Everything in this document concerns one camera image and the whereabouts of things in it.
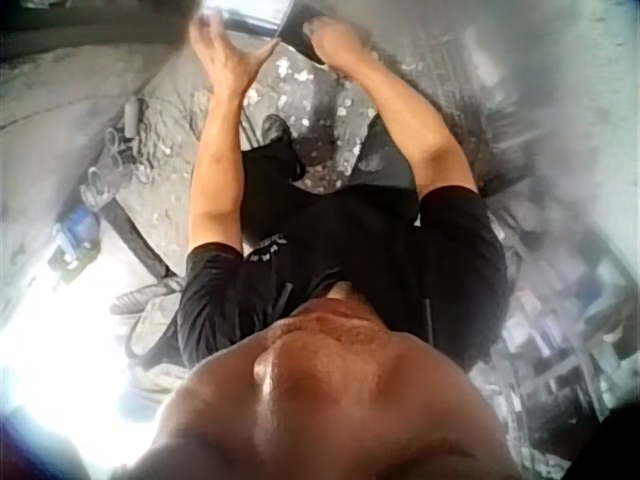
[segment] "black t-shirt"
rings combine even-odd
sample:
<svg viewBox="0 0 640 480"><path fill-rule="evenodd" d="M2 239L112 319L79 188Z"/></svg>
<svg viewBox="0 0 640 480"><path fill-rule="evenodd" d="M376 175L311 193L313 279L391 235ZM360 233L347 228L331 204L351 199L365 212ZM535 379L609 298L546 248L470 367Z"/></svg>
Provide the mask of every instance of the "black t-shirt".
<svg viewBox="0 0 640 480"><path fill-rule="evenodd" d="M187 365L348 281L389 329L471 368L498 339L506 314L502 245L471 190L426 195L419 226L394 210L402 195L359 186L324 196L246 258L228 245L196 248L178 316Z"/></svg>

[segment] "man's left hand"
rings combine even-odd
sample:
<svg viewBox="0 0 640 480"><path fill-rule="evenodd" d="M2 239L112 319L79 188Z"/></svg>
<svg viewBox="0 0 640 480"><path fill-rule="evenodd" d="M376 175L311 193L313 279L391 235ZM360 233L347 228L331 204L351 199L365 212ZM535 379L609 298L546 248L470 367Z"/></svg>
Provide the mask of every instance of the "man's left hand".
<svg viewBox="0 0 640 480"><path fill-rule="evenodd" d="M279 43L274 39L252 53L237 49L224 29L220 10L209 17L196 18L189 29L189 38L215 93L240 98L244 98Z"/></svg>

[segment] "t-shirt sleeve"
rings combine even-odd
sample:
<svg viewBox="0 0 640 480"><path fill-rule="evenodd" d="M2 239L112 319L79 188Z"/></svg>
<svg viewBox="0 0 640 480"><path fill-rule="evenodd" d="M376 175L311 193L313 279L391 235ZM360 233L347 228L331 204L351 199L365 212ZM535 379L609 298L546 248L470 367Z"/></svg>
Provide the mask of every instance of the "t-shirt sleeve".
<svg viewBox="0 0 640 480"><path fill-rule="evenodd" d="M243 257L220 243L187 257L186 285L178 312L178 341L188 367L240 341L238 275Z"/></svg>
<svg viewBox="0 0 640 480"><path fill-rule="evenodd" d="M484 201L463 187L420 204L420 255L433 345L465 370L498 340L508 307L502 244Z"/></svg>

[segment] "black pants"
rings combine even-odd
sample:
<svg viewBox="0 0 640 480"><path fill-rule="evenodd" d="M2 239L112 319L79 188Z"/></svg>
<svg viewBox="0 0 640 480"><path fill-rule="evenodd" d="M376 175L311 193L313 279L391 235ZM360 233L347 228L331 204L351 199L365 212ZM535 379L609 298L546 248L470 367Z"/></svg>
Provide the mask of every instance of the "black pants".
<svg viewBox="0 0 640 480"><path fill-rule="evenodd" d="M277 141L243 152L242 161L245 192L241 222L243 235L250 245L275 235L292 217L322 198L290 182L299 158L288 142ZM417 217L418 199L411 166L379 116L369 124L345 190L359 186L395 190L399 213Z"/></svg>

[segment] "black shoe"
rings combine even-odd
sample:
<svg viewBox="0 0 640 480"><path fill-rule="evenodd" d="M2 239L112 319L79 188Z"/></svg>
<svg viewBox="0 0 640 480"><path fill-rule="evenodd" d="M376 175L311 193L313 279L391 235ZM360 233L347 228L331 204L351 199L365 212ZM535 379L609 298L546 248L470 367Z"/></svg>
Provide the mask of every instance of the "black shoe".
<svg viewBox="0 0 640 480"><path fill-rule="evenodd" d="M291 135L291 129L287 122L282 117L272 113L262 121L262 144L268 145L278 141L292 143L293 135Z"/></svg>

